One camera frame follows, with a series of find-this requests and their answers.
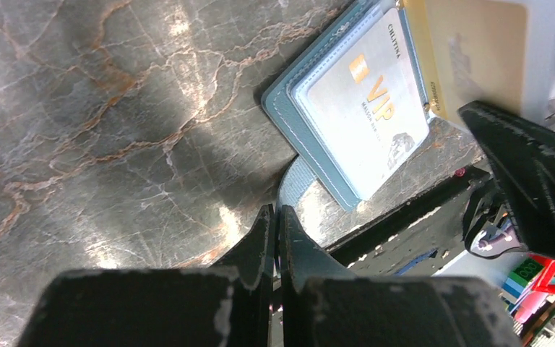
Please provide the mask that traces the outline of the blue card holder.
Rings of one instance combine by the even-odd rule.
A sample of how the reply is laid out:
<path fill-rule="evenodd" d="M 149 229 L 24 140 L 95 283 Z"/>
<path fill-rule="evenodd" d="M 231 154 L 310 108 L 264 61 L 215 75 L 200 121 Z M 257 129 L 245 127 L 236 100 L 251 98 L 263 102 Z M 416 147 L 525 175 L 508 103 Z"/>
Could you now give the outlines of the blue card holder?
<path fill-rule="evenodd" d="M 555 131 L 555 1 L 355 1 L 268 88 L 298 153 L 277 196 L 315 181 L 352 210 L 473 100 Z"/>

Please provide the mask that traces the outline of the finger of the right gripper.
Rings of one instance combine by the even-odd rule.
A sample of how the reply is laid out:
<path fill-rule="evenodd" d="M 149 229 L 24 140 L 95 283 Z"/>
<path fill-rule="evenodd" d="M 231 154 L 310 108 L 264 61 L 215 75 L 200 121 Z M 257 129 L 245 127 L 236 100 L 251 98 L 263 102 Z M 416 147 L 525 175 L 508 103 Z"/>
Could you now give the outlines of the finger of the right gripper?
<path fill-rule="evenodd" d="M 555 132 L 481 101 L 458 109 L 494 174 L 517 246 L 555 260 Z"/>

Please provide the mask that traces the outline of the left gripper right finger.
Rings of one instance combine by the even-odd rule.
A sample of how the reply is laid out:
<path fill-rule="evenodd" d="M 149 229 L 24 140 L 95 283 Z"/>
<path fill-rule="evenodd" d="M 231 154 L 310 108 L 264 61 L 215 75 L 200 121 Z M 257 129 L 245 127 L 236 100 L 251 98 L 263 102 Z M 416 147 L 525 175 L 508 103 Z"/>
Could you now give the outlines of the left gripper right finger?
<path fill-rule="evenodd" d="M 518 346 L 497 292 L 478 278 L 361 277 L 279 213 L 286 346 Z"/>

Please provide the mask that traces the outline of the gold credit card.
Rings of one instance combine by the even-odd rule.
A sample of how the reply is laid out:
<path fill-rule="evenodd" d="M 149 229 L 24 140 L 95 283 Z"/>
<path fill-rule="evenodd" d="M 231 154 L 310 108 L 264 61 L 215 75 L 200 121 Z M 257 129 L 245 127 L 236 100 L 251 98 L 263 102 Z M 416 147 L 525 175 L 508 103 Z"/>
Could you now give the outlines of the gold credit card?
<path fill-rule="evenodd" d="M 405 1 L 431 110 L 462 124 L 457 111 L 479 100 L 519 114 L 528 10 L 511 1 Z"/>

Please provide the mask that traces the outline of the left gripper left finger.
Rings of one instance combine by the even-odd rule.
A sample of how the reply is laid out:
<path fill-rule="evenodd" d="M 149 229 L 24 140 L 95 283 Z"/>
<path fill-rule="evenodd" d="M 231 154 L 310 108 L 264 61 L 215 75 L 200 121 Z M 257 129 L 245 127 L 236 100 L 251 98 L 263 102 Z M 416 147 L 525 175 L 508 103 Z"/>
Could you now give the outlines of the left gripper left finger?
<path fill-rule="evenodd" d="M 76 269 L 40 296 L 20 346 L 267 346 L 275 216 L 271 205 L 214 265 Z"/>

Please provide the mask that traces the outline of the silver VIP credit card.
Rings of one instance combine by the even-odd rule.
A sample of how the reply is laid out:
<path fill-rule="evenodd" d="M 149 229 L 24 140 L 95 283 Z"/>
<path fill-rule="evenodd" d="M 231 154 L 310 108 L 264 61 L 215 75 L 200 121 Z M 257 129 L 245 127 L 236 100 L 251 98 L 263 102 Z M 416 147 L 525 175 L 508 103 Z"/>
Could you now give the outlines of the silver VIP credit card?
<path fill-rule="evenodd" d="M 368 200 L 429 127 L 397 11 L 359 33 L 294 93 L 348 187 Z"/>

